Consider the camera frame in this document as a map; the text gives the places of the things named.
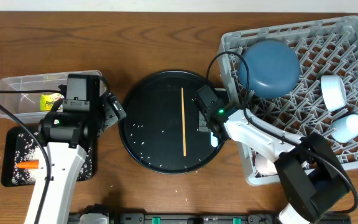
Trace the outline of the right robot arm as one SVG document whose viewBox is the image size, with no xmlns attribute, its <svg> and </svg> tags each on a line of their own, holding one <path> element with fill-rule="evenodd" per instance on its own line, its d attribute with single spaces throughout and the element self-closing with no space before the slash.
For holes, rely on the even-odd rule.
<svg viewBox="0 0 358 224">
<path fill-rule="evenodd" d="M 280 223 L 316 223 L 349 192 L 357 193 L 322 135 L 288 133 L 234 103 L 198 109 L 215 136 L 246 144 L 274 164 L 288 200 Z"/>
</svg>

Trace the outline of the dark blue plate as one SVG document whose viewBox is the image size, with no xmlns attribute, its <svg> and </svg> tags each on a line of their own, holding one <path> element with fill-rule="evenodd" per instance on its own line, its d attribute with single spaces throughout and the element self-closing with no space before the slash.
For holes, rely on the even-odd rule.
<svg viewBox="0 0 358 224">
<path fill-rule="evenodd" d="M 301 67 L 296 53 L 277 40 L 264 40 L 252 45 L 243 54 L 237 75 L 242 85 L 259 98 L 285 96 L 298 83 Z"/>
</svg>

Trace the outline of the light blue cup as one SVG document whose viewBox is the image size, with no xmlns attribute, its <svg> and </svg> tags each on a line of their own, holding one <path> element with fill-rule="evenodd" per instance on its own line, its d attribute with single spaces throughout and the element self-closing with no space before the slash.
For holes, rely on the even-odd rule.
<svg viewBox="0 0 358 224">
<path fill-rule="evenodd" d="M 333 122 L 331 136 L 340 143 L 347 143 L 358 136 L 358 114 L 350 114 Z"/>
</svg>

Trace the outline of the orange carrot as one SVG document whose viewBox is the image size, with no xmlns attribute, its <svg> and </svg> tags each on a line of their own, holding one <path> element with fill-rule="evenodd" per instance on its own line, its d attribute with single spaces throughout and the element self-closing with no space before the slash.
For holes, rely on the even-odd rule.
<svg viewBox="0 0 358 224">
<path fill-rule="evenodd" d="M 38 169 L 39 168 L 39 161 L 23 161 L 16 164 L 18 169 Z"/>
</svg>

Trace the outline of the white plastic knife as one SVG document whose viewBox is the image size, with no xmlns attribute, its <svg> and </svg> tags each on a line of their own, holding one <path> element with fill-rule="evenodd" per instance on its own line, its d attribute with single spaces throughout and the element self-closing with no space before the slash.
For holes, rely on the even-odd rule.
<svg viewBox="0 0 358 224">
<path fill-rule="evenodd" d="M 219 145 L 218 138 L 212 132 L 210 132 L 210 143 L 212 147 L 218 147 Z"/>
</svg>

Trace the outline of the yellow foil snack wrapper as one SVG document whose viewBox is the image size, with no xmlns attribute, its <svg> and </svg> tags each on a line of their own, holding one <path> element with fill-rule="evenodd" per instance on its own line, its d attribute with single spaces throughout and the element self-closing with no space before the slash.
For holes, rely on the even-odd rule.
<svg viewBox="0 0 358 224">
<path fill-rule="evenodd" d="M 52 106 L 54 105 L 54 103 L 57 100 L 62 99 L 62 98 L 63 98 L 63 95 L 60 93 L 41 95 L 40 96 L 40 104 L 39 104 L 40 111 L 50 111 L 52 109 Z"/>
</svg>

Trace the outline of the wooden chopstick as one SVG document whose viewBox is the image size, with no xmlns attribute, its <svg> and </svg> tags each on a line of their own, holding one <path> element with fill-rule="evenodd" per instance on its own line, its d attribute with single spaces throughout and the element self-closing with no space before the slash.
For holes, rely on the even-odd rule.
<svg viewBox="0 0 358 224">
<path fill-rule="evenodd" d="M 185 99 L 184 99 L 183 87 L 181 87 L 181 123 L 182 123 L 182 135 L 183 135 L 183 156 L 186 157 Z"/>
</svg>

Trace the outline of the light blue bowl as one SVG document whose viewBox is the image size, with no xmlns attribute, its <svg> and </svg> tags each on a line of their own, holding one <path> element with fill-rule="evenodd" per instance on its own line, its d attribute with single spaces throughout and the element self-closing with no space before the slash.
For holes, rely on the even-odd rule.
<svg viewBox="0 0 358 224">
<path fill-rule="evenodd" d="M 345 107 L 347 96 L 340 76 L 323 75 L 321 77 L 321 92 L 328 111 L 332 112 Z"/>
</svg>

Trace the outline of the pink cup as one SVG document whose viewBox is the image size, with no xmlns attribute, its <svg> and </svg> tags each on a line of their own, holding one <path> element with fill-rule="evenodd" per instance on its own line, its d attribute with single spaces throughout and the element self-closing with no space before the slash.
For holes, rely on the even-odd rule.
<svg viewBox="0 0 358 224">
<path fill-rule="evenodd" d="M 276 175 L 277 170 L 275 168 L 275 164 L 262 156 L 261 154 L 257 154 L 255 157 L 255 168 L 258 173 L 261 175 Z"/>
</svg>

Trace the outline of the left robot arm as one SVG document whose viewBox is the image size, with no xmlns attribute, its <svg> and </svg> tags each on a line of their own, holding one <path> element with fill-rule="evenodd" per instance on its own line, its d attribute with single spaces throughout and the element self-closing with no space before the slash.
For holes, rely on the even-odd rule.
<svg viewBox="0 0 358 224">
<path fill-rule="evenodd" d="M 99 75 L 71 73 L 63 99 L 39 124 L 42 157 L 26 223 L 66 223 L 75 184 L 88 151 L 100 135 L 126 117 L 118 99 L 100 91 L 107 80 Z"/>
</svg>

